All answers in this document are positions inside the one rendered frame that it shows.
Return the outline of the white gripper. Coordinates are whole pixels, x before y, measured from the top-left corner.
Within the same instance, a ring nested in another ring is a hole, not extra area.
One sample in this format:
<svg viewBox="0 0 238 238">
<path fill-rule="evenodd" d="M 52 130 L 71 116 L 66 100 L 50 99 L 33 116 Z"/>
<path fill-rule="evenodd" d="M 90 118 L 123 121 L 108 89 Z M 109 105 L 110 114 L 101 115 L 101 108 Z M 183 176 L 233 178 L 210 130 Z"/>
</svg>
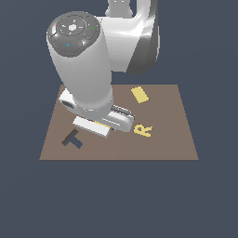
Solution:
<svg viewBox="0 0 238 238">
<path fill-rule="evenodd" d="M 73 120 L 73 124 L 76 127 L 79 127 L 104 138 L 107 138 L 110 133 L 110 129 L 107 126 L 88 121 L 87 119 L 82 118 L 80 116 L 75 117 L 75 119 Z"/>
</svg>

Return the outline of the brown slot board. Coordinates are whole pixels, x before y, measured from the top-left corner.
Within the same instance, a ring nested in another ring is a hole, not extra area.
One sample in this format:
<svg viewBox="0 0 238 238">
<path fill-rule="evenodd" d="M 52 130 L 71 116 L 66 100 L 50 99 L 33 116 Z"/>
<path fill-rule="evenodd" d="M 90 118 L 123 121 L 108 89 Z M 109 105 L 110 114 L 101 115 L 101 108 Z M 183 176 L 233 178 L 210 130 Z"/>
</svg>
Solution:
<svg viewBox="0 0 238 238">
<path fill-rule="evenodd" d="M 71 160 L 183 160 L 196 161 L 192 133 L 176 85 L 144 85 L 148 96 L 137 102 L 131 92 L 132 85 L 112 87 L 114 103 L 129 109 L 135 115 L 134 126 L 148 127 L 150 136 L 119 130 L 107 138 L 73 125 L 75 115 L 60 103 L 50 120 L 42 161 Z"/>
</svg>

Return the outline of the yellow letter R block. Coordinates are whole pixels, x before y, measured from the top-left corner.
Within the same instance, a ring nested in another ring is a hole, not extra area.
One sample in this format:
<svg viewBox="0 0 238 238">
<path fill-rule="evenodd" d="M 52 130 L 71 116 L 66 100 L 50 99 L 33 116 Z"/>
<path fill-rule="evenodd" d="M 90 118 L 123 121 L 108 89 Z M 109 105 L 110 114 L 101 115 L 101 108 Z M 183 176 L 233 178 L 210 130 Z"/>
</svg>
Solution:
<svg viewBox="0 0 238 238">
<path fill-rule="evenodd" d="M 135 125 L 134 127 L 134 133 L 143 137 L 149 138 L 151 136 L 150 131 L 152 131 L 151 126 Z"/>
</svg>

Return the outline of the yellow rectangular block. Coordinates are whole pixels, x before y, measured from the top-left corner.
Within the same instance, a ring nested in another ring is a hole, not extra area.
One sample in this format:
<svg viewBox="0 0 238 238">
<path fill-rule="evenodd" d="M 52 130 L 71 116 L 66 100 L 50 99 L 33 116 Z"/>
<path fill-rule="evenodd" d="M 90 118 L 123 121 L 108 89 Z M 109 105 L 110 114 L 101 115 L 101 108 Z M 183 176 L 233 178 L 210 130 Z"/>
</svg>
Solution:
<svg viewBox="0 0 238 238">
<path fill-rule="evenodd" d="M 145 91 L 141 86 L 136 86 L 131 89 L 132 94 L 134 95 L 135 99 L 138 103 L 145 102 L 149 99 Z"/>
</svg>

